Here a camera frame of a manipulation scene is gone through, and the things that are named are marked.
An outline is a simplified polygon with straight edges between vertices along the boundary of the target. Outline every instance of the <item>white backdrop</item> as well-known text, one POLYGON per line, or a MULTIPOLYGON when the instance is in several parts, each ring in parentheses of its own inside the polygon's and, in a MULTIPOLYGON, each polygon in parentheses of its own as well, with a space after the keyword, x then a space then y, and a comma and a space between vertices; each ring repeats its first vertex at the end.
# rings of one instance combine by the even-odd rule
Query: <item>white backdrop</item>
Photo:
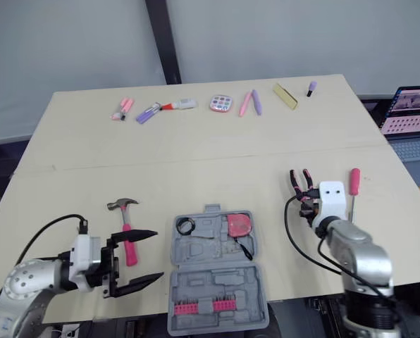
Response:
POLYGON ((144 0, 0 0, 0 142, 30 137, 54 92, 152 84, 144 0))
POLYGON ((420 0, 168 0, 182 80, 342 73, 356 94, 420 85, 420 0))

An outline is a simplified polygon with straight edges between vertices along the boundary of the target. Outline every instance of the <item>purple marker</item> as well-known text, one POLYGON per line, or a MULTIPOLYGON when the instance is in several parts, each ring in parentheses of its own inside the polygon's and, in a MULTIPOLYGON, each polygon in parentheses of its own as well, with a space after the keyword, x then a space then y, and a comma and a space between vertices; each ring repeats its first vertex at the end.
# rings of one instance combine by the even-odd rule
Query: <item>purple marker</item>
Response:
POLYGON ((143 111, 141 114, 139 114, 136 117, 136 121, 139 124, 142 125, 144 122, 146 122, 152 116, 154 116, 155 114, 157 114, 160 111, 160 108, 161 108, 161 104, 159 104, 158 102, 156 102, 155 104, 153 104, 152 106, 150 106, 148 109, 146 109, 145 111, 143 111))
POLYGON ((255 111, 257 112, 257 115, 261 115, 261 103, 259 98, 259 93, 257 93, 257 90, 252 90, 252 98, 254 100, 254 107, 255 111))
POLYGON ((310 82, 309 91, 307 92, 307 97, 310 97, 311 93, 315 90, 315 88, 316 88, 316 81, 310 82))

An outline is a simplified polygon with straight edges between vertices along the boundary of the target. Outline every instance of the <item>yellow comb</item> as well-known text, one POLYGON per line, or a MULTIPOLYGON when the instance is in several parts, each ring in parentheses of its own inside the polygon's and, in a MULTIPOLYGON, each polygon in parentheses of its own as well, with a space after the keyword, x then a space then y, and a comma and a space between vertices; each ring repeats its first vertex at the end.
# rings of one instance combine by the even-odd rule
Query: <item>yellow comb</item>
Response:
POLYGON ((287 106, 289 106, 292 110, 294 110, 297 107, 297 100, 291 95, 287 90, 283 87, 281 87, 280 84, 276 83, 273 87, 273 92, 277 94, 277 96, 280 97, 282 101, 285 102, 287 106))

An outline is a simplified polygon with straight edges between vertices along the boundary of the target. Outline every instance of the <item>laptop screen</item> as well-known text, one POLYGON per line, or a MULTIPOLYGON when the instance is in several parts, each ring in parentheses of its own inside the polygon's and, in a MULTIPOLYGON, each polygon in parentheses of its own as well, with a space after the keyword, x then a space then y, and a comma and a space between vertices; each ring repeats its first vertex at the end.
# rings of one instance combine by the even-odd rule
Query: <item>laptop screen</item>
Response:
POLYGON ((387 138, 420 136, 420 87, 398 88, 380 128, 387 138))

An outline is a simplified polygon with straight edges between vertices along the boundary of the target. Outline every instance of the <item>gray tool case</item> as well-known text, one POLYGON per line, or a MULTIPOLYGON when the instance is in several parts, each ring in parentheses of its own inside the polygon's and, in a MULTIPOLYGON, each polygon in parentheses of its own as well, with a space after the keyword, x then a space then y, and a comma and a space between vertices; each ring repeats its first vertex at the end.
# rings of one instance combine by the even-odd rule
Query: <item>gray tool case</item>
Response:
MULTIPOLYGON (((237 213, 247 215, 251 221, 251 232, 237 239, 255 258, 257 242, 249 211, 221 212, 219 204, 211 204, 205 206, 204 213, 182 215, 174 220, 171 260, 178 265, 178 270, 171 273, 169 287, 168 332, 171 336, 268 326, 260 270, 228 236, 227 215, 237 213), (194 220, 196 228, 191 235, 181 235, 176 229, 183 218, 194 220), (236 309, 215 311, 214 301, 220 300, 231 300, 232 306, 235 301, 236 309), (194 307, 195 314, 175 315, 177 305, 194 307)), ((185 224, 183 227, 182 232, 186 231, 185 224)))

